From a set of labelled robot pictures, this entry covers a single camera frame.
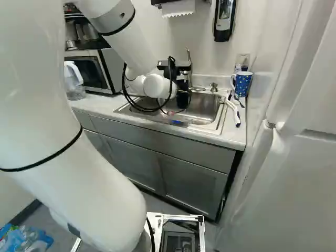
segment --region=polka dot mug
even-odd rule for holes
[[[248,88],[251,84],[253,73],[252,72],[238,72],[231,75],[231,86],[239,97],[247,95]]]

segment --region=white refrigerator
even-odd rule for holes
[[[216,249],[336,251],[336,4],[270,0]]]

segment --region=stainless steel sink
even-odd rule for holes
[[[170,100],[161,110],[151,113],[141,112],[126,104],[118,108],[116,113],[133,117],[144,118],[150,121],[161,122],[179,127],[199,130],[220,135],[222,132],[226,106],[219,103],[220,97],[208,91],[192,91],[191,101],[186,110],[177,107],[176,98]],[[146,108],[155,108],[163,104],[164,99],[137,98],[138,105]]]

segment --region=gray floor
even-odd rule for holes
[[[157,198],[143,193],[148,212],[159,212],[163,214],[188,214],[166,202],[160,201]],[[49,252],[70,252],[76,237],[71,233],[62,229],[50,216],[49,210],[46,206],[41,206],[35,211],[24,223],[26,226],[34,226],[41,228],[47,232],[54,239],[54,244],[48,250]],[[206,223],[205,225],[205,247],[206,251],[213,251],[215,236],[218,232],[216,225]],[[78,250],[79,252],[97,252],[96,249],[82,244]]]

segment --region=gray cabinet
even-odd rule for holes
[[[228,174],[236,152],[171,134],[90,115],[101,134]]]
[[[108,136],[102,136],[111,148],[111,163],[135,184],[164,195],[162,175],[156,153]]]
[[[227,175],[158,154],[166,196],[214,219]]]
[[[97,151],[107,160],[111,163],[111,155],[110,155],[110,148],[107,145],[106,142],[103,141],[100,134],[97,134],[95,132],[84,130],[86,136],[92,143],[92,145],[97,149]]]
[[[83,126],[83,128],[87,130],[96,131],[95,126],[93,126],[93,123],[88,114],[75,110],[73,110],[73,113],[75,114],[77,120]]]

